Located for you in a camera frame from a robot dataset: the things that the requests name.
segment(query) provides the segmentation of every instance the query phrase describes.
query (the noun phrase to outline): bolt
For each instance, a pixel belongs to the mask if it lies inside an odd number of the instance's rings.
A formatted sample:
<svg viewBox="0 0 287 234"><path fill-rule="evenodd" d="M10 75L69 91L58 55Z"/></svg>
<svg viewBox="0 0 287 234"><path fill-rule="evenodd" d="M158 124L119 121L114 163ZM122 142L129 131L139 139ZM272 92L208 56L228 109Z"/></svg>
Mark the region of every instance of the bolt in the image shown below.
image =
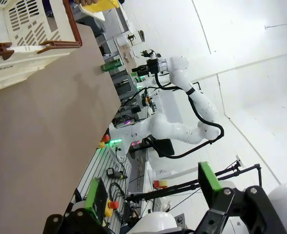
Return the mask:
<svg viewBox="0 0 287 234"><path fill-rule="evenodd" d="M224 192L225 195L230 195L231 194L230 189L225 189L223 192Z"/></svg>
<svg viewBox="0 0 287 234"><path fill-rule="evenodd" d="M251 192L252 194L255 194L255 193L257 192L257 189L251 188L251 189L250 189L250 192Z"/></svg>

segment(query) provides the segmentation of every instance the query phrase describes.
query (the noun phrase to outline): plastic box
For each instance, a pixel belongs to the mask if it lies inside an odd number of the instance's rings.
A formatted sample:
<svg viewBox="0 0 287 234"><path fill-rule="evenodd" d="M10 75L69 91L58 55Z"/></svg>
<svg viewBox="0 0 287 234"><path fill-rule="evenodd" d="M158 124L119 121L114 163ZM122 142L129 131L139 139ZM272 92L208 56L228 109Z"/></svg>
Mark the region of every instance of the plastic box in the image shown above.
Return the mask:
<svg viewBox="0 0 287 234"><path fill-rule="evenodd" d="M0 0L0 89L26 80L82 46L68 0Z"/></svg>
<svg viewBox="0 0 287 234"><path fill-rule="evenodd" d="M91 11L91 12L100 12L100 11L105 11L109 10L112 8L119 8L118 1L117 0L98 0L98 3L96 4L91 4L91 5L86 5L86 6L81 6L83 8L83 11Z"/></svg>

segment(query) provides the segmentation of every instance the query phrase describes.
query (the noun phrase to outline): brown crate handle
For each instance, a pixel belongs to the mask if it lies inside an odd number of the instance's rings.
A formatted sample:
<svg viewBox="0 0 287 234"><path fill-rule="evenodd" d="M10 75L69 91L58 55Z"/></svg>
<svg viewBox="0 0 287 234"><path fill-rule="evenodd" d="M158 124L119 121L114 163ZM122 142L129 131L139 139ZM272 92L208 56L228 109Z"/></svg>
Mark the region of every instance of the brown crate handle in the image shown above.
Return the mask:
<svg viewBox="0 0 287 234"><path fill-rule="evenodd" d="M59 41L59 40L46 40L43 43L39 45L49 45L46 48L40 50L37 52L37 54L41 54L48 50L54 50L54 49L71 49L71 48L80 48L83 45L83 42L81 40L72 10L70 6L69 0L63 0L63 5L65 8L65 12L67 14L67 17L69 18L69 23L75 38L75 41Z"/></svg>
<svg viewBox="0 0 287 234"><path fill-rule="evenodd" d="M14 50L7 50L11 45L11 42L0 43L0 56L2 56L3 60L9 59L15 52Z"/></svg>

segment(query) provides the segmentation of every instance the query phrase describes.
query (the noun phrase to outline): robotic arm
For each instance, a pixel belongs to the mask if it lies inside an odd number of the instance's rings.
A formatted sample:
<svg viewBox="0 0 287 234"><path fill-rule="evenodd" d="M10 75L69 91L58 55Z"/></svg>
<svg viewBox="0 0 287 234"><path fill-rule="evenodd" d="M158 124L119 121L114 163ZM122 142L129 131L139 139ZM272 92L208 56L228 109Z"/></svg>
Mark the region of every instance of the robotic arm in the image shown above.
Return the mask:
<svg viewBox="0 0 287 234"><path fill-rule="evenodd" d="M196 111L205 120L213 123L217 110L211 101L188 79L187 67L188 61L185 57L171 57L169 59L158 60L156 56L150 54L151 59L147 60L145 66L149 72L155 74L156 82L157 72L169 72L170 82L190 97ZM176 139L189 144L199 144L203 139L210 141L216 139L219 135L219 129L199 121L197 127L189 127L181 123L170 123L162 113L156 113L144 121L118 129L110 129L111 141L109 147L119 161L123 160L125 154L132 142L139 141L152 135L156 139Z"/></svg>

